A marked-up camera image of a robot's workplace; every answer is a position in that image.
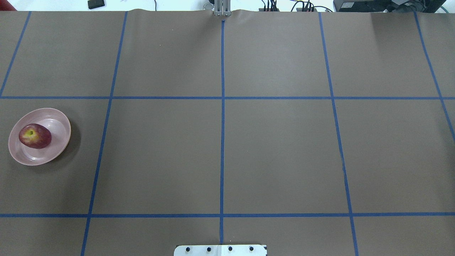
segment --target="plate rim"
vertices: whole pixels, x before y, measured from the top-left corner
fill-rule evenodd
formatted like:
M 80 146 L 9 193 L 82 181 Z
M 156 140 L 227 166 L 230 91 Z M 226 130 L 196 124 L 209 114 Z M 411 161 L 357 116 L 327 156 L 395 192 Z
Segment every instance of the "plate rim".
M 68 136 L 68 139 L 66 140 L 65 146 L 62 147 L 62 149 L 60 150 L 60 152 L 57 153 L 54 157 L 52 157 L 52 158 L 48 159 L 47 161 L 45 161 L 45 162 L 43 162 L 43 163 L 40 163 L 40 164 L 23 163 L 22 161 L 17 160 L 17 159 L 14 157 L 14 155 L 13 155 L 13 153 L 12 153 L 12 151 L 11 151 L 10 141 L 12 140 L 12 135 L 13 135 L 14 128 L 17 126 L 17 124 L 18 124 L 20 121 L 22 121 L 22 120 L 23 120 L 24 118 L 26 118 L 28 115 L 32 114 L 33 112 L 37 112 L 37 111 L 45 110 L 45 109 L 52 109 L 52 110 L 58 111 L 58 112 L 60 112 L 60 113 L 63 115 L 62 117 L 65 117 L 63 121 L 68 122 L 68 125 L 69 125 L 69 128 L 70 128 L 70 130 L 69 130 L 69 134 L 70 134 L 70 135 Z M 27 165 L 27 166 L 37 166 L 37 165 L 46 164 L 46 163 L 48 163 L 48 162 L 54 160 L 55 158 L 57 158 L 57 157 L 66 149 L 66 147 L 68 146 L 68 143 L 70 142 L 70 138 L 71 138 L 71 122 L 70 122 L 70 120 L 68 119 L 68 117 L 67 117 L 62 111 L 60 111 L 60 110 L 58 110 L 58 109 L 56 109 L 56 108 L 38 108 L 38 109 L 35 109 L 35 110 L 30 111 L 30 112 L 28 112 L 27 114 L 25 114 L 25 115 L 24 115 L 23 117 L 21 117 L 21 118 L 16 122 L 16 124 L 13 126 L 13 128 L 11 129 L 11 132 L 10 132 L 10 136 L 8 137 L 8 150 L 9 150 L 9 152 L 10 152 L 11 157 L 12 157 L 14 160 L 16 160 L 16 162 L 18 162 L 18 163 L 20 163 L 20 164 L 23 164 L 23 165 Z

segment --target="pink plate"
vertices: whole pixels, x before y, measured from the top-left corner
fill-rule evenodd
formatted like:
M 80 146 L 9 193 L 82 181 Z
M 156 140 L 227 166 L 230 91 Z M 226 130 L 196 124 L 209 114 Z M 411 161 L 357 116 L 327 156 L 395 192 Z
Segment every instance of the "pink plate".
M 19 140 L 19 131 L 29 123 L 40 124 L 52 134 L 51 143 L 42 149 L 29 148 Z M 54 108 L 40 108 L 26 114 L 13 127 L 8 140 L 11 156 L 21 164 L 40 165 L 47 163 L 68 145 L 71 136 L 70 121 L 64 113 Z

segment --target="gray table surface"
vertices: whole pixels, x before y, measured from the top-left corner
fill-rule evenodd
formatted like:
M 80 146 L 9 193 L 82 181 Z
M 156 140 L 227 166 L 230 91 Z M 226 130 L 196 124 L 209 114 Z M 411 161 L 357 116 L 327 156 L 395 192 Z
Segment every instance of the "gray table surface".
M 0 255 L 455 255 L 455 16 L 0 12 Z M 72 126 L 29 167 L 37 108 Z

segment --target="vertical blue line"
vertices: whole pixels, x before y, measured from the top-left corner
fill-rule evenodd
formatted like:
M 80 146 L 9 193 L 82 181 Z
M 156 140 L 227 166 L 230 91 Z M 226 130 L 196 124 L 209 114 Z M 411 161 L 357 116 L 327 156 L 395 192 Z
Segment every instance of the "vertical blue line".
M 220 163 L 220 244 L 224 240 L 224 22 L 221 21 L 221 163 Z
M 127 17 L 128 17 L 128 12 L 126 11 L 125 12 L 125 16 L 123 18 L 123 26 L 121 28 L 120 43 L 119 43 L 118 52 L 117 52 L 117 60 L 116 60 L 116 63 L 115 63 L 115 68 L 114 68 L 114 75 L 112 77 L 111 93 L 110 93 L 110 96 L 109 96 L 109 102 L 107 104 L 106 119 L 104 121 L 103 135 L 101 137 L 100 152 L 98 154 L 98 162 L 96 164 L 95 178 L 93 180 L 93 188 L 91 190 L 90 205 L 89 205 L 89 208 L 88 208 L 88 216 L 87 216 L 86 228 L 85 228 L 85 232 L 84 232 L 84 240 L 82 241 L 81 256 L 84 256 L 85 248 L 86 248 L 86 245 L 87 245 L 88 230 L 90 228 L 91 213 L 92 213 L 92 210 L 93 210 L 93 202 L 95 200 L 96 185 L 98 183 L 98 174 L 100 172 L 101 158 L 103 156 L 104 141 L 106 139 L 107 125 L 109 123 L 109 115 L 111 113 L 112 98 L 113 98 L 113 95 L 114 95 L 115 81 L 116 81 L 116 76 L 117 76 L 118 63 L 120 61 L 121 46 L 123 44 L 123 36 L 125 34 L 125 26 L 126 26 L 126 18 Z
M 352 232 L 352 240 L 354 243 L 354 252 L 355 252 L 356 256 L 359 256 L 359 249 L 357 247 L 357 236 L 355 234 L 354 217 L 352 215 L 351 196 L 349 193 L 348 175 L 346 173 L 346 164 L 344 162 L 343 145 L 341 143 L 340 129 L 339 129 L 339 125 L 338 125 L 338 115 L 337 115 L 337 109 L 335 106 L 334 89 L 332 87 L 332 77 L 330 75 L 329 58 L 327 57 L 327 47 L 325 45 L 324 28 L 323 28 L 323 24 L 322 24 L 321 13 L 318 13 L 318 15 L 319 15 L 319 26 L 321 28 L 322 47 L 324 49 L 325 67 L 327 70 L 327 78 L 329 80 L 330 97 L 332 98 L 332 110 L 334 112 L 335 129 L 337 131 L 338 149 L 340 151 L 341 163 L 343 165 L 344 189 L 346 191 L 346 199 L 348 201 L 349 220 L 351 222 L 351 232 Z
M 30 20 L 31 16 L 31 11 L 29 11 L 29 14 L 27 15 L 27 19 L 25 20 L 24 27 L 22 28 L 22 32 L 20 33 L 19 40 L 17 41 L 16 48 L 14 49 L 13 56 L 11 57 L 10 65 L 8 66 L 8 70 L 6 71 L 5 78 L 3 79 L 3 83 L 0 88 L 0 97 L 3 94 L 3 90 L 5 89 L 6 86 L 6 81 L 8 81 L 8 76 L 10 75 L 11 68 L 13 67 L 14 59 L 16 58 L 17 51 L 19 50 L 20 42 L 22 41 L 22 38 L 24 37 L 25 29 L 27 28 L 28 21 Z
M 435 71 L 433 70 L 433 65 L 431 64 L 430 57 L 428 56 L 428 52 L 427 52 L 426 47 L 425 47 L 424 37 L 422 36 L 422 30 L 420 29 L 420 23 L 419 23 L 419 19 L 417 18 L 417 13 L 416 12 L 414 12 L 414 18 L 415 18 L 415 23 L 417 25 L 417 30 L 419 31 L 420 42 L 422 43 L 422 48 L 424 50 L 425 57 L 426 57 L 427 62 L 428 62 L 428 66 L 430 67 L 431 76 L 433 77 L 433 81 L 435 82 L 436 90 L 438 91 L 438 95 L 439 95 L 439 99 L 441 101 L 442 109 L 444 110 L 445 118 L 447 119 L 447 123 L 449 124 L 449 129 L 450 129 L 450 132 L 452 133 L 452 138 L 455 141 L 454 128 L 452 126 L 452 122 L 450 121 L 449 114 L 447 113 L 447 109 L 445 107 L 444 99 L 442 98 L 441 89 L 439 88 L 438 80 L 436 79 Z

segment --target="apple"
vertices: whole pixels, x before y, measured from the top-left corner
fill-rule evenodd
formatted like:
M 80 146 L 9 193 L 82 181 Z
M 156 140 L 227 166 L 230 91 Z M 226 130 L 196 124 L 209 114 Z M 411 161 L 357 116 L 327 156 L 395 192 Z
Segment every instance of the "apple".
M 51 143 L 52 135 L 46 127 L 31 123 L 20 130 L 19 140 L 27 147 L 41 149 Z

